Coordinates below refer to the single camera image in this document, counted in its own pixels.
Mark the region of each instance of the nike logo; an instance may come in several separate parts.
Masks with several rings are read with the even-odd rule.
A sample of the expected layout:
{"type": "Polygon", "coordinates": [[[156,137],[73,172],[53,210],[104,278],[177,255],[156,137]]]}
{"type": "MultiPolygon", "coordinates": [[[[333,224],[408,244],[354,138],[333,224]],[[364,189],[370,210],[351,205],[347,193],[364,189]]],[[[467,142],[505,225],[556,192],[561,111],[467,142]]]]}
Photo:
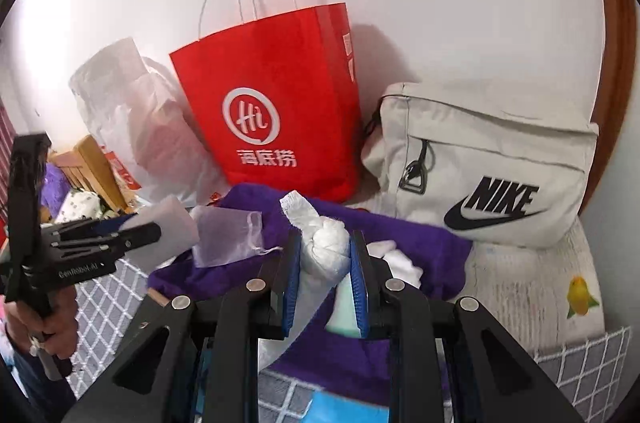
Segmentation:
{"type": "Polygon", "coordinates": [[[502,225],[504,223],[511,223],[512,221],[518,221],[525,217],[537,215],[545,212],[545,210],[539,210],[538,212],[524,213],[517,212],[511,215],[505,215],[504,217],[487,217],[485,219],[468,219],[462,215],[462,205],[465,203],[464,198],[460,203],[455,204],[452,209],[449,210],[444,216],[444,224],[451,229],[464,231],[467,229],[486,228],[487,226],[502,225]]]}

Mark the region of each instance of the purple cloth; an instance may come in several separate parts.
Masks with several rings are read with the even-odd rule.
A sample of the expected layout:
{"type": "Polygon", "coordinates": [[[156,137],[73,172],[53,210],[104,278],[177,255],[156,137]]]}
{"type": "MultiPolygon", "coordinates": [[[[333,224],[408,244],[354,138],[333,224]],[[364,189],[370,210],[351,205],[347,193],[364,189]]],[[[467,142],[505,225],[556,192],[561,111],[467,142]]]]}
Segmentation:
{"type": "MultiPolygon", "coordinates": [[[[262,185],[232,188],[220,206],[262,212],[265,247],[284,246],[290,224],[280,209],[286,193],[262,185]]],[[[364,210],[354,210],[321,200],[310,203],[326,217],[344,222],[348,230],[360,229],[367,243],[392,239],[414,265],[422,268],[421,290],[429,297],[449,299],[465,284],[465,260],[471,242],[428,225],[418,225],[364,210]]],[[[198,269],[189,253],[149,276],[149,287],[172,298],[194,299],[221,295],[254,278],[268,256],[254,257],[224,266],[198,269]]],[[[369,403],[388,405],[388,342],[350,339],[325,331],[334,308],[334,294],[324,301],[313,320],[272,368],[288,376],[321,385],[325,389],[369,403]]]]}
{"type": "Polygon", "coordinates": [[[52,163],[47,162],[40,204],[49,209],[53,219],[58,216],[69,190],[71,190],[71,185],[66,179],[65,173],[52,163]]]}

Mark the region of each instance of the striped fabric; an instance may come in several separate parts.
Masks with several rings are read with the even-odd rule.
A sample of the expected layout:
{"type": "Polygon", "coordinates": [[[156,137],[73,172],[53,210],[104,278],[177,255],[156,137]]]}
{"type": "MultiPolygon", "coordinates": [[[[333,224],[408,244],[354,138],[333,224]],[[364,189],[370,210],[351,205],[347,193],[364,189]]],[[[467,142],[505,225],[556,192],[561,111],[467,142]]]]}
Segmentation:
{"type": "Polygon", "coordinates": [[[7,188],[9,185],[9,160],[14,146],[15,129],[6,108],[0,100],[0,220],[7,222],[7,188]]]}

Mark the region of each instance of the wooden furniture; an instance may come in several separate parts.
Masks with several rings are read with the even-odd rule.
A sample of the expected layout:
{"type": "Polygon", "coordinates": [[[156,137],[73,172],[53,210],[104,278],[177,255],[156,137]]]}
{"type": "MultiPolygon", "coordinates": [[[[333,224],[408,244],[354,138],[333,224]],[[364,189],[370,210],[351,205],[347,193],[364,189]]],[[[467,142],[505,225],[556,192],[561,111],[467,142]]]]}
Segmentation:
{"type": "Polygon", "coordinates": [[[596,190],[616,146],[631,95],[636,66],[636,0],[603,0],[605,45],[591,121],[600,127],[596,153],[580,212],[596,190]]]}
{"type": "Polygon", "coordinates": [[[111,165],[92,136],[85,136],[68,152],[53,153],[49,159],[65,173],[72,186],[95,192],[114,212],[132,212],[113,177],[111,165]]]}

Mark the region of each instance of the white plastic bag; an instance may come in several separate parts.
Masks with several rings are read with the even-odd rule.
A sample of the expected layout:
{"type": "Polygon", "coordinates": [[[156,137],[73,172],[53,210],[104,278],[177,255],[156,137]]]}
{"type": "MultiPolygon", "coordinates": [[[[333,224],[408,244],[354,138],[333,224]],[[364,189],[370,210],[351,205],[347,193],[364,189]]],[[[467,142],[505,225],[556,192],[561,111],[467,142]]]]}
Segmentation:
{"type": "Polygon", "coordinates": [[[175,195],[188,207],[228,190],[169,83],[145,65],[132,38],[96,53],[69,87],[114,171],[142,199],[155,204],[175,195]]]}
{"type": "Polygon", "coordinates": [[[200,242],[193,247],[198,268],[222,266],[269,253],[262,246],[262,213],[222,207],[197,206],[191,217],[200,242]]]}

